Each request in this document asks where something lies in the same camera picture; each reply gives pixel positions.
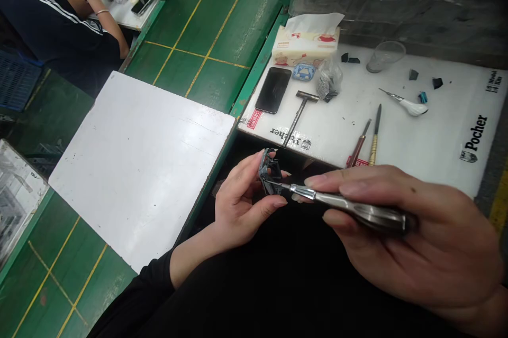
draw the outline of white-handled tool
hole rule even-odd
[[[384,89],[381,89],[381,90],[385,94],[387,94],[389,97],[391,97],[392,99],[395,99],[401,106],[406,108],[406,111],[411,116],[420,116],[421,114],[424,114],[426,111],[429,110],[427,108],[427,106],[425,106],[423,104],[411,103],[410,101],[407,101],[406,99],[404,99],[404,97],[397,96],[393,93],[385,91]]]

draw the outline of white tissue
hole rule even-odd
[[[333,35],[343,18],[344,14],[340,13],[297,15],[287,20],[286,32]]]

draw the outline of tissue box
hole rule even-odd
[[[278,66],[295,67],[300,63],[319,67],[321,62],[337,50],[340,28],[335,34],[288,33],[279,26],[271,51],[273,63]]]

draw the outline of plastic bag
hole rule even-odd
[[[339,68],[339,51],[335,51],[325,59],[317,69],[317,94],[321,100],[329,102],[340,93],[342,71]]]

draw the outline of white stripe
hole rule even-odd
[[[102,35],[102,32],[100,30],[98,30],[97,28],[93,27],[89,23],[80,20],[75,14],[69,13],[68,11],[64,10],[57,2],[55,2],[55,0],[39,0],[39,1],[42,2],[42,3],[47,4],[48,6],[50,6],[54,10],[56,10],[58,13],[63,15],[65,18],[73,21],[74,23],[76,23],[76,24],[82,24],[84,26],[87,26],[90,30],[92,30],[96,34]]]

